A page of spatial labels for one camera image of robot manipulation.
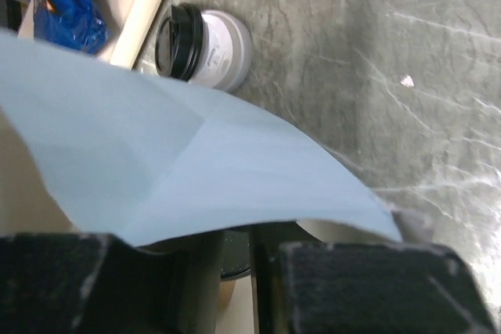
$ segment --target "blue snack package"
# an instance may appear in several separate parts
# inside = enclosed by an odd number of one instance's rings
[[[94,0],[34,0],[34,36],[96,54],[110,31]]]

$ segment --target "folded paper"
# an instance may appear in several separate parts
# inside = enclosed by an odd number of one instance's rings
[[[317,219],[400,240],[391,213],[286,121],[224,92],[0,33],[0,107],[76,227],[133,245]]]

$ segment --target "black lid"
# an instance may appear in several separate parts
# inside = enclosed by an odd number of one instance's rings
[[[202,53],[204,22],[191,4],[172,5],[162,21],[155,45],[155,64],[160,76],[188,81]]]

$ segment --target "gray marble countertop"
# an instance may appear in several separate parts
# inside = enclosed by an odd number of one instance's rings
[[[166,0],[241,18],[236,93],[314,138],[382,198],[430,214],[501,316],[501,0]],[[157,24],[137,68],[155,73]],[[401,80],[409,75],[414,87]]]

